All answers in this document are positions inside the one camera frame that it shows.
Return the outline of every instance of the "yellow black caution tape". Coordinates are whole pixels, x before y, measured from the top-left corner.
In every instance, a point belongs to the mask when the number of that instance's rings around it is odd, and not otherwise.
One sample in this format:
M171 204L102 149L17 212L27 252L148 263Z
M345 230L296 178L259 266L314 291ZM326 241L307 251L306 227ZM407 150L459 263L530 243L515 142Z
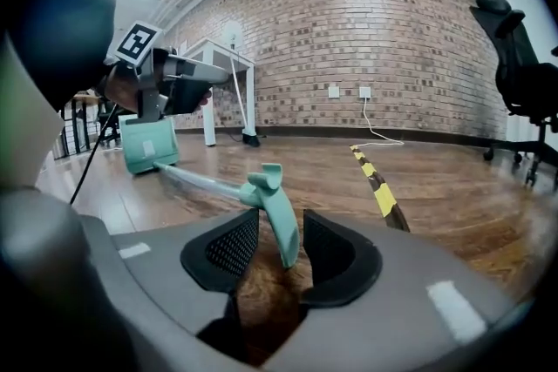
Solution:
M366 159L357 145L352 145L350 149L360 164L364 175L372 186L372 191L374 191L374 196L376 197L376 201L380 207L380 212L382 213L387 226L409 233L410 231L409 226L407 225L407 220L405 219L401 208L399 208L398 203L395 201L395 197L393 197L390 187L387 186L387 183L385 183L384 177L382 177L374 168L372 163Z

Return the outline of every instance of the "wooden floor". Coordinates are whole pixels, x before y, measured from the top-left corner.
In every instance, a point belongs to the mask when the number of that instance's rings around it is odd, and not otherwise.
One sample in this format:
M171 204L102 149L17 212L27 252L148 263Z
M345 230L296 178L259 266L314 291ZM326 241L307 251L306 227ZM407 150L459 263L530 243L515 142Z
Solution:
M371 187L342 139L267 138L260 148L246 147L219 135L207 148L202 136L179 135L178 166L219 179L242 183L262 162L281 163L283 186L302 224L304 208L350 214L383 225ZM384 176L412 233L452 250L471 267L494 279L514 298L529 293L555 246L558 194L554 171L542 166L534 190L523 186L528 160L512 172L511 154L497 154L492 164L478 148L407 143L362 147ZM68 200L86 156L50 162L37 186ZM111 233L181 225L243 206L158 173L133 177L122 152L95 156L75 207L102 218ZM269 224L239 295L250 362L257 364L275 350L296 326L298 294L311 285L308 258L302 252L287 273Z

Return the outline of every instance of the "teal tool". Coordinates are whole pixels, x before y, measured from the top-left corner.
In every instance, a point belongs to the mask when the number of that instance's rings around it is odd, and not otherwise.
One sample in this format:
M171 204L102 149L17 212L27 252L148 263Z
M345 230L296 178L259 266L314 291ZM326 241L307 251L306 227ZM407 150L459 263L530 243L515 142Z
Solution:
M122 152L128 171L134 174L151 171L154 161L166 165L176 163L179 154L173 121L164 118L154 123L127 124L128 119L135 118L137 115L119 116Z
M285 268L295 265L300 236L293 207L281 187L282 167L276 163L263 163L262 172L248 174L248 183L233 185L169 166L164 161L154 161L153 166L169 177L185 181L210 193L239 200L244 205L262 209L268 215L271 228L279 246Z

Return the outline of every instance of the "teal base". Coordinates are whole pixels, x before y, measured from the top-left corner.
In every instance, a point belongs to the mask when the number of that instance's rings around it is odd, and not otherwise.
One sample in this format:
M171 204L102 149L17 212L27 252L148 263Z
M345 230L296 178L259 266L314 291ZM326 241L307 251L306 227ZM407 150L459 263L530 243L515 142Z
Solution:
M173 165L179 160L178 142L170 118L155 123L129 125L128 119L136 115L119 117L122 152L128 172L138 174L153 170L153 162Z

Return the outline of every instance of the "metal rod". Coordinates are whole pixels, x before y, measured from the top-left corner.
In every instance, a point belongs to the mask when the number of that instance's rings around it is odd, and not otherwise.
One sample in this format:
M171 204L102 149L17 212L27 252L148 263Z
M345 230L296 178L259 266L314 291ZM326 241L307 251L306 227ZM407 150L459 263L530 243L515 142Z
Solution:
M238 97L238 105L241 107L242 121L244 122L244 129L248 129L248 122L246 121L246 114L244 113L244 106L242 105L241 90L238 88L238 78L236 77L235 62L233 61L233 55L228 54L230 59L230 68L233 71L233 79L235 80L236 96Z
M240 187L238 185L230 185L219 180L212 179L211 177L206 177L205 175L187 171L185 169L163 165L159 161L153 162L153 165L169 177L187 182L210 193L220 194L224 195L225 197L229 197L230 199L240 200L241 193Z

